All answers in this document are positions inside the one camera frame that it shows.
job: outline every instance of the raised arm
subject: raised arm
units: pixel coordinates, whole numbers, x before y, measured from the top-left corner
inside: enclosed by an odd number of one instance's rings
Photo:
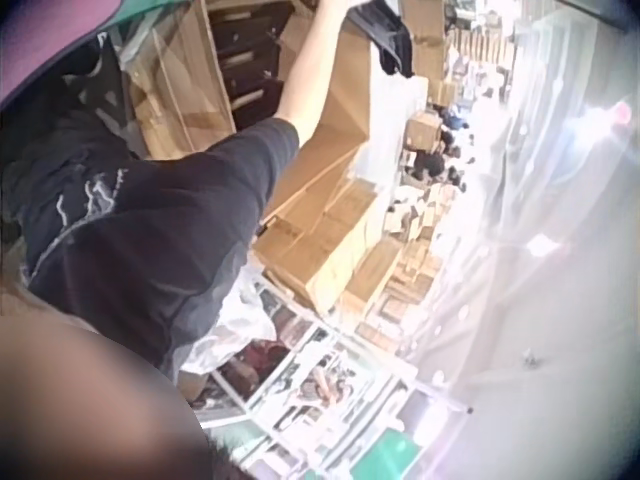
[[[329,91],[338,35],[349,8],[364,0],[320,0],[311,29],[287,79],[276,118],[298,131],[300,146],[315,132]]]

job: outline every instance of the pink fabric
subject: pink fabric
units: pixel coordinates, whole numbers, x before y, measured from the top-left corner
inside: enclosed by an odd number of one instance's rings
[[[120,0],[23,0],[0,31],[0,103],[40,66],[100,25]]]

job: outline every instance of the plastic bag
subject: plastic bag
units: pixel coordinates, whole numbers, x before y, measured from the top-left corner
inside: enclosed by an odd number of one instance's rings
[[[249,268],[244,267],[222,303],[218,322],[193,345],[181,369],[198,375],[210,373],[251,340],[276,340],[276,328],[264,311]]]

